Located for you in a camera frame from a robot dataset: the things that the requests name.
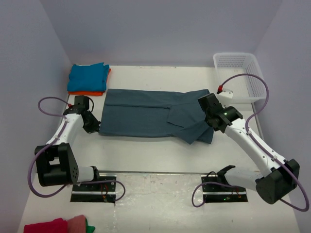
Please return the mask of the grey-blue t-shirt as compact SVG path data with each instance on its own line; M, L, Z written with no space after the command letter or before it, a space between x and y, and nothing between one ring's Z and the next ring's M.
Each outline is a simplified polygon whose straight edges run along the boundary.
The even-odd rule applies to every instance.
M214 131L205 123L198 99L207 89L181 92L109 89L99 133L105 136L177 137L188 144L211 144Z

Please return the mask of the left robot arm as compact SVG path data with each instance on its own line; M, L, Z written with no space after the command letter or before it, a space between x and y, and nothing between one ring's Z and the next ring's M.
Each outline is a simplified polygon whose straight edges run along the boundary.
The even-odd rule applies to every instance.
M43 146L35 148L35 164L41 186L84 183L91 191L101 185L95 166L79 166L72 144L80 130L97 133L100 121L93 115L94 102L87 96L76 96L74 104L61 115L62 121L55 135Z

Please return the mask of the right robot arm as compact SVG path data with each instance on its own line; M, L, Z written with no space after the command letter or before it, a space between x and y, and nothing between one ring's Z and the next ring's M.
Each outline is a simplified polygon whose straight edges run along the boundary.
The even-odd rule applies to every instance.
M258 172L226 166L217 175L217 186L227 191L239 186L256 191L268 204L274 204L297 187L300 166L273 151L258 135L246 127L242 114L234 107L224 108L214 94L198 100L205 121L215 131L221 131L235 141L252 159Z

